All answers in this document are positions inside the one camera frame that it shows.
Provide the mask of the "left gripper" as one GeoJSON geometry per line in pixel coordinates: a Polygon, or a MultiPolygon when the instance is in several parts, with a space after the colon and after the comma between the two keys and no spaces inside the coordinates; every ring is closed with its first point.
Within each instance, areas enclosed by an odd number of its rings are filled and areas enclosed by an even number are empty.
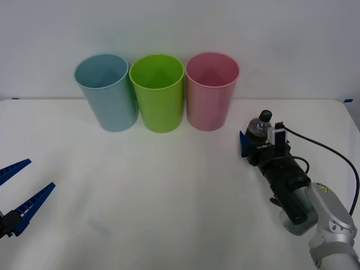
{"type": "MultiPolygon", "coordinates": [[[[30,159],[25,159],[0,169],[0,186],[31,163],[30,159]]],[[[11,237],[12,235],[19,236],[22,234],[26,227],[30,224],[32,217],[34,217],[55,187],[56,185],[51,182],[29,200],[18,206],[16,209],[10,211],[10,222],[8,222],[8,219],[0,211],[1,238],[4,236],[11,237]]]]}

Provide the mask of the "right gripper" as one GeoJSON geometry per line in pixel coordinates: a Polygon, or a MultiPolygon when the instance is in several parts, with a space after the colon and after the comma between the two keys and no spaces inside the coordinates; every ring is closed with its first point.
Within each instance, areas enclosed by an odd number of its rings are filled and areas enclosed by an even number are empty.
{"type": "Polygon", "coordinates": [[[260,170],[294,167],[288,140],[282,148],[279,148],[270,143],[253,144],[242,131],[239,132],[239,138],[241,157],[246,158],[250,165],[258,167],[260,170]]]}

